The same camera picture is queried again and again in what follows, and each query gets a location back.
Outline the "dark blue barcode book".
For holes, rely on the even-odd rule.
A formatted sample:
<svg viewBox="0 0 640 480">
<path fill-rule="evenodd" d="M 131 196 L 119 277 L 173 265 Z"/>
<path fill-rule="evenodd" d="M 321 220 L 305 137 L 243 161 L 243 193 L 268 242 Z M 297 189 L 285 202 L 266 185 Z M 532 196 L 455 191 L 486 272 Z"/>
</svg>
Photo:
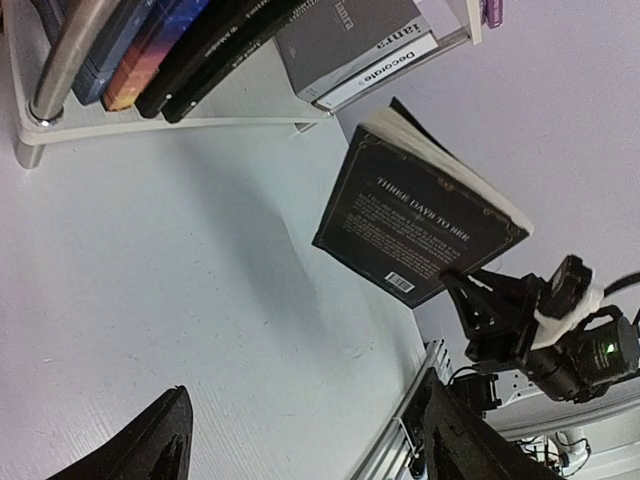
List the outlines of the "dark blue barcode book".
<svg viewBox="0 0 640 480">
<path fill-rule="evenodd" d="M 155 8 L 155 1 L 121 1 L 78 71 L 73 92 L 81 105 L 100 100 L 122 58 Z"/>
</svg>

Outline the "grey ianra book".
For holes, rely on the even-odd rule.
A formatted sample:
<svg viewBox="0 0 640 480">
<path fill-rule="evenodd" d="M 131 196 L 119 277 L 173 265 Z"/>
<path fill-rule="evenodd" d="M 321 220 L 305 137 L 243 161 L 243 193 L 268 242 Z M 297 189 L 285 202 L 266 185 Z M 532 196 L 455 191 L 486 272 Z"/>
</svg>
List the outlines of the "grey ianra book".
<svg viewBox="0 0 640 480">
<path fill-rule="evenodd" d="M 276 43 L 294 93 L 312 103 L 430 32 L 413 1 L 318 1 Z"/>
</svg>

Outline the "dark Days book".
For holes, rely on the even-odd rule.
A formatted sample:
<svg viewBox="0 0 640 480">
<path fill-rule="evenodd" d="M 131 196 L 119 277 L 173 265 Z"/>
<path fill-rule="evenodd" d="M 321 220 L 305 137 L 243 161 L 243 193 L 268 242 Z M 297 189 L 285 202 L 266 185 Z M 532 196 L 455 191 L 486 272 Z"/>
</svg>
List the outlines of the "dark Days book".
<svg viewBox="0 0 640 480">
<path fill-rule="evenodd" d="M 314 247 L 414 309 L 529 237 L 533 223 L 398 98 L 354 131 Z"/>
</svg>

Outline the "Decorate Furniture large book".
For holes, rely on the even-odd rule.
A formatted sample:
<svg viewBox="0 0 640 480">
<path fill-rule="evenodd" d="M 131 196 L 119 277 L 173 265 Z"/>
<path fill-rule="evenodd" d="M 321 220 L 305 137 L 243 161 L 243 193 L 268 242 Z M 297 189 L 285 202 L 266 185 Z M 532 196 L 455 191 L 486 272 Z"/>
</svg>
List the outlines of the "Decorate Furniture large book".
<svg viewBox="0 0 640 480">
<path fill-rule="evenodd" d="M 430 53 L 437 46 L 438 43 L 434 35 L 431 32 L 426 33 L 345 80 L 333 90 L 315 100 L 313 105 L 325 111 L 335 111 L 338 107 L 364 93 L 370 87 L 391 77 L 423 55 Z"/>
</svg>

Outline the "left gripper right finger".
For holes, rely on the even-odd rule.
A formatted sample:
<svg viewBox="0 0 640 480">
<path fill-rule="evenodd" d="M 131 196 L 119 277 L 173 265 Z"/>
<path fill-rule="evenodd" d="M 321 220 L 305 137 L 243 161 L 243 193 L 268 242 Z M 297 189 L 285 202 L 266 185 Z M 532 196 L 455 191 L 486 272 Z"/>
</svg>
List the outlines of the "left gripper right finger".
<svg viewBox="0 0 640 480">
<path fill-rule="evenodd" d="M 428 400 L 422 414 L 424 452 L 429 479 L 557 479 L 543 464 L 522 453 L 480 416 L 469 410 L 427 370 Z"/>
</svg>

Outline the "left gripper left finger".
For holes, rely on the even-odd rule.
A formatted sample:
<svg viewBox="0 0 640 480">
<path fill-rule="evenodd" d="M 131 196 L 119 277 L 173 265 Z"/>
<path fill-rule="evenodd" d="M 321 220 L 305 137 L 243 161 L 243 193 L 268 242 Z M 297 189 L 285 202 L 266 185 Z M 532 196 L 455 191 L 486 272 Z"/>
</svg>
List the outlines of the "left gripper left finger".
<svg viewBox="0 0 640 480">
<path fill-rule="evenodd" d="M 54 479 L 186 479 L 194 414 L 188 390 L 166 390 L 100 448 Z"/>
</svg>

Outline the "117-Storey Treehouse book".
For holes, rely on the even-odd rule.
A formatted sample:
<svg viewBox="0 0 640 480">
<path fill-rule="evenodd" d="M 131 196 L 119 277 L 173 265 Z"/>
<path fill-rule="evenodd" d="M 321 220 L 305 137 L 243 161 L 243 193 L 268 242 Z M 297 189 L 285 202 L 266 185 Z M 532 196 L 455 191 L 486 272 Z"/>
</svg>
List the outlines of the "117-Storey Treehouse book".
<svg viewBox="0 0 640 480">
<path fill-rule="evenodd" d="M 504 22 L 504 1 L 503 0 L 481 0 L 480 1 L 481 23 L 489 29 L 497 29 Z"/>
</svg>

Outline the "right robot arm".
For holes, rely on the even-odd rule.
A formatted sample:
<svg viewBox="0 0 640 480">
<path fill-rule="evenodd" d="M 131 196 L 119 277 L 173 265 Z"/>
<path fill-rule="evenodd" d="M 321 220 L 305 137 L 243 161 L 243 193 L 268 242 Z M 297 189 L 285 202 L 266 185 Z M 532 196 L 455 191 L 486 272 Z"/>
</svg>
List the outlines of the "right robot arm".
<svg viewBox="0 0 640 480">
<path fill-rule="evenodd" d="M 639 321 L 604 302 L 638 283 L 637 273 L 601 288 L 583 260 L 568 255 L 548 280 L 487 270 L 440 279 L 483 380 L 517 370 L 551 400 L 583 404 L 639 374 Z"/>
</svg>

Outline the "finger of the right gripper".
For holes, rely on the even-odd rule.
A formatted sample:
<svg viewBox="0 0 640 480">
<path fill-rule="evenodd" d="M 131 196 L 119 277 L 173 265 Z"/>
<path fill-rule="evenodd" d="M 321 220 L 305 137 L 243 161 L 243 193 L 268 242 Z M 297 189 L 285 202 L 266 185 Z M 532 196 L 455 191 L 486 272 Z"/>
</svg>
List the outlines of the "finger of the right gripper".
<svg viewBox="0 0 640 480">
<path fill-rule="evenodd" d="M 468 340 L 480 340 L 498 334 L 498 303 L 492 291 L 455 272 L 445 271 L 440 279 L 455 306 Z"/>
<path fill-rule="evenodd" d="M 486 285 L 500 297 L 518 298 L 525 294 L 525 282 L 521 278 L 503 275 L 480 269 L 474 273 L 474 278 Z"/>
</svg>

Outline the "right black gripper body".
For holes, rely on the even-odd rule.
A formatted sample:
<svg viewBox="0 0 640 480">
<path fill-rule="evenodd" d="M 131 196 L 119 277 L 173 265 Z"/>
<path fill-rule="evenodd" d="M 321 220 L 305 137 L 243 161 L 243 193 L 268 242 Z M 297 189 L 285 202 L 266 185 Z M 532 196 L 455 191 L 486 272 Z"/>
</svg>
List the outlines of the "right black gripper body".
<svg viewBox="0 0 640 480">
<path fill-rule="evenodd" d="M 474 275 L 468 278 L 489 289 L 476 280 Z M 525 282 L 525 294 L 522 297 L 504 298 L 489 289 L 497 297 L 498 334 L 470 340 L 465 350 L 474 366 L 484 373 L 521 370 L 530 360 L 531 346 L 538 328 L 533 313 L 543 288 L 543 280 L 534 274 L 521 279 Z"/>
</svg>

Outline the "black gold-circle book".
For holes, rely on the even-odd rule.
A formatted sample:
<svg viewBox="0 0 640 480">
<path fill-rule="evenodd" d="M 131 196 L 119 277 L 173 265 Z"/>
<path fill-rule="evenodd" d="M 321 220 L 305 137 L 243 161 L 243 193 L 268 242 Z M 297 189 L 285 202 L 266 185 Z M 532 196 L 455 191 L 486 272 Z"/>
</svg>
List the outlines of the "black gold-circle book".
<svg viewBox="0 0 640 480">
<path fill-rule="evenodd" d="M 297 1 L 211 1 L 174 44 L 135 101 L 140 115 L 156 117 L 206 62 L 253 25 L 296 9 Z"/>
</svg>

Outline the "blue orange paperback book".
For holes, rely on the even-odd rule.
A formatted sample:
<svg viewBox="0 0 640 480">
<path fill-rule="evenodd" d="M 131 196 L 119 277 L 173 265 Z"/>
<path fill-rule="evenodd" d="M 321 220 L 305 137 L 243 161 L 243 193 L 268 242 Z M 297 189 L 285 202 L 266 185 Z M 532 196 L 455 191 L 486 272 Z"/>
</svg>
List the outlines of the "blue orange paperback book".
<svg viewBox="0 0 640 480">
<path fill-rule="evenodd" d="M 156 1 L 102 96 L 107 112 L 131 108 L 207 0 Z"/>
</svg>

